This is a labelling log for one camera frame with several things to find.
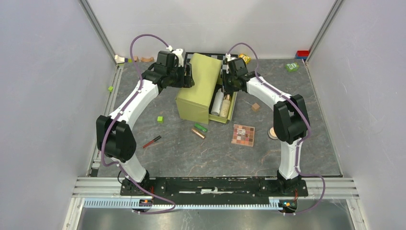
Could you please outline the copper lipstick tube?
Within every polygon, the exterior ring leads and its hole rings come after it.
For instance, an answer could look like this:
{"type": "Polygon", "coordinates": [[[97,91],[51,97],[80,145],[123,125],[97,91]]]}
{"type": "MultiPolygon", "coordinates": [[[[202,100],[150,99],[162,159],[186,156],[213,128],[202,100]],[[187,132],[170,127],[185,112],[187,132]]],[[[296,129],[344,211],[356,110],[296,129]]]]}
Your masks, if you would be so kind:
{"type": "Polygon", "coordinates": [[[202,133],[201,133],[200,131],[198,131],[197,129],[192,128],[191,131],[192,131],[194,134],[196,134],[199,138],[205,139],[205,135],[202,134],[202,133]]]}

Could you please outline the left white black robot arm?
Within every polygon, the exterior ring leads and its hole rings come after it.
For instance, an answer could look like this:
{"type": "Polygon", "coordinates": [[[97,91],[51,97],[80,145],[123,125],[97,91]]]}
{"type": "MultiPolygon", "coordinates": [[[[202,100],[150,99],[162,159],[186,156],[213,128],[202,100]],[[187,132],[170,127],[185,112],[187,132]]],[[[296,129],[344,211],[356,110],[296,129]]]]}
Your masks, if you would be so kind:
{"type": "Polygon", "coordinates": [[[135,155],[136,140],[132,128],[163,89],[194,86],[192,66],[185,63],[184,58],[185,52],[181,48],[160,51],[157,60],[141,74],[141,80],[125,101],[109,115],[100,115],[96,120],[98,150],[121,168],[133,182],[132,189],[138,195],[149,192],[150,181],[146,179],[147,170],[135,155]]]}

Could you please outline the red black pencil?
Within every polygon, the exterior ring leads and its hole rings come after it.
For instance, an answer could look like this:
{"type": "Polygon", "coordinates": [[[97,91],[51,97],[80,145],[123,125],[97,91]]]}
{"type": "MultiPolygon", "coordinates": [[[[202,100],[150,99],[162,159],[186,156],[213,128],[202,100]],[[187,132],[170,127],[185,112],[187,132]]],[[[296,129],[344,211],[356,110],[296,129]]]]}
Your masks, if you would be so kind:
{"type": "Polygon", "coordinates": [[[158,140],[161,139],[161,138],[162,138],[161,135],[155,137],[153,140],[151,140],[151,141],[149,141],[147,144],[145,144],[145,145],[143,146],[143,148],[145,149],[146,147],[150,146],[151,144],[155,143],[156,141],[158,141],[158,140]]]}

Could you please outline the green tube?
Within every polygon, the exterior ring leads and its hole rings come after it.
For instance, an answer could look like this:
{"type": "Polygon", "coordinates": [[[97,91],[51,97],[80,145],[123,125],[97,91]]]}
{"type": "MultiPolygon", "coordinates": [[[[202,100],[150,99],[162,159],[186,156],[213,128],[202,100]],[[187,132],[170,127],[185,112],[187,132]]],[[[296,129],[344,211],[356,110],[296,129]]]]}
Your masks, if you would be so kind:
{"type": "Polygon", "coordinates": [[[206,132],[208,131],[207,128],[203,127],[202,125],[200,125],[200,124],[198,124],[198,123],[195,123],[195,124],[194,124],[194,127],[195,127],[196,129],[198,129],[198,130],[204,132],[204,133],[206,133],[206,132]]]}

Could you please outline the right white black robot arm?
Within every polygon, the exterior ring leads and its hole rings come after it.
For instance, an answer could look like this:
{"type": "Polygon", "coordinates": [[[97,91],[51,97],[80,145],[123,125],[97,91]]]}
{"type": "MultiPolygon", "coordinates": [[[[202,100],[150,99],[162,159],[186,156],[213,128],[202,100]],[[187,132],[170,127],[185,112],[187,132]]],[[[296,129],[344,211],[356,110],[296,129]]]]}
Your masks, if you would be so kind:
{"type": "Polygon", "coordinates": [[[284,93],[268,83],[256,71],[249,71],[240,57],[226,55],[222,81],[226,92],[243,91],[265,103],[273,111],[273,129],[281,142],[281,163],[277,170],[277,191],[290,195],[301,181],[302,142],[310,128],[304,98],[284,93]]]}

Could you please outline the green makeup organizer box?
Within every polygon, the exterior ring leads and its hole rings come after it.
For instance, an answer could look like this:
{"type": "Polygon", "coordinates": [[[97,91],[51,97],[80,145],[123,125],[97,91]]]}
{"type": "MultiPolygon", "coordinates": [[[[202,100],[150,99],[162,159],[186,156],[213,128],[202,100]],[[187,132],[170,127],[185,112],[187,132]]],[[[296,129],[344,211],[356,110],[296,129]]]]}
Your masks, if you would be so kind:
{"type": "Polygon", "coordinates": [[[211,114],[214,98],[219,89],[223,89],[223,75],[227,65],[225,54],[187,52],[185,64],[191,64],[194,86],[181,88],[176,97],[178,113],[181,119],[208,124],[210,121],[228,123],[231,121],[237,93],[231,94],[230,109],[226,117],[211,114]]]}

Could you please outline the white bottle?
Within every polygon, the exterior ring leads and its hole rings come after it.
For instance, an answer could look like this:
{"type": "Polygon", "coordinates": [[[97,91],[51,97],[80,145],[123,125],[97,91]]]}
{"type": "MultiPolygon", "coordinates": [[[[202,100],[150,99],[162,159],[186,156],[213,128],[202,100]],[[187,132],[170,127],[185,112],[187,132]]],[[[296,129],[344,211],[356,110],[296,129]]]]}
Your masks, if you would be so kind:
{"type": "Polygon", "coordinates": [[[222,101],[223,101],[223,96],[224,93],[222,92],[221,89],[219,89],[214,97],[212,109],[211,109],[211,114],[215,116],[219,116],[221,107],[222,107],[222,101]]]}

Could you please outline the beige foundation bottle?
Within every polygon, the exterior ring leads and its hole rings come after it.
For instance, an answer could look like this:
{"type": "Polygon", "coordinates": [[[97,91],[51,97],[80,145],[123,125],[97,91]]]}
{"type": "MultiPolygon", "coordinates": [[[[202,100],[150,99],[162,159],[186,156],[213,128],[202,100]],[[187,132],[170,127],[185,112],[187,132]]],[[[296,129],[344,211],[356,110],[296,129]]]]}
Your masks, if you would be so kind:
{"type": "Polygon", "coordinates": [[[231,96],[227,94],[222,101],[219,116],[223,118],[228,118],[229,110],[231,106],[231,96]]]}

